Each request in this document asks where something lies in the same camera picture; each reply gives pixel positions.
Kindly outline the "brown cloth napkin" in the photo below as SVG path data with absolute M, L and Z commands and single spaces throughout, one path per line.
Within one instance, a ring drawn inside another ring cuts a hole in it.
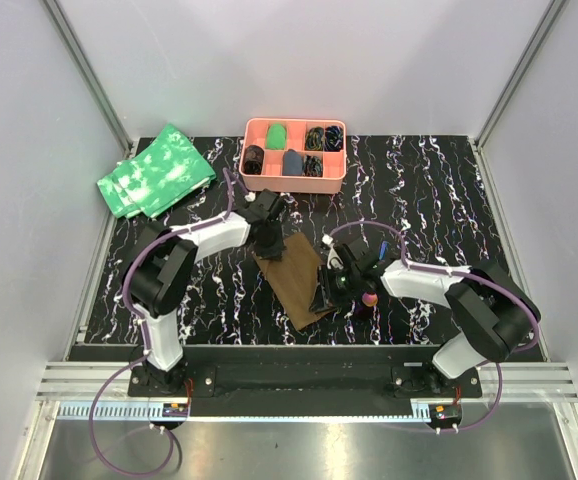
M 280 260 L 266 260 L 257 255 L 254 259 L 291 324 L 301 331 L 334 308 L 317 313 L 310 310 L 316 295 L 318 269 L 323 262 L 305 234 L 298 232 L 287 237 L 284 245 Z

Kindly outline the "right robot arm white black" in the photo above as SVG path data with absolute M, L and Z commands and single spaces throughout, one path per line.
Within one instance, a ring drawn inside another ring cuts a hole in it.
M 435 396 L 455 389 L 459 376 L 485 362 L 500 364 L 539 329 L 540 312 L 500 266 L 486 261 L 477 266 L 440 267 L 397 259 L 381 260 L 361 241 L 336 242 L 329 235 L 319 267 L 310 310 L 338 309 L 363 296 L 389 295 L 445 307 L 459 333 L 433 355 L 423 371 L 423 384 Z

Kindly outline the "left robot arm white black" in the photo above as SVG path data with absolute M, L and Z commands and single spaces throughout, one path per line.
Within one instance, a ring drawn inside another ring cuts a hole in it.
M 240 204 L 229 202 L 226 211 L 204 221 L 145 226 L 123 274 L 122 296 L 143 334 L 150 384 L 162 395 L 175 395 L 184 386 L 176 311 L 195 266 L 244 246 L 252 247 L 260 259 L 280 260 L 285 249 L 280 221 L 284 208 L 281 196 L 265 189 L 247 194 Z

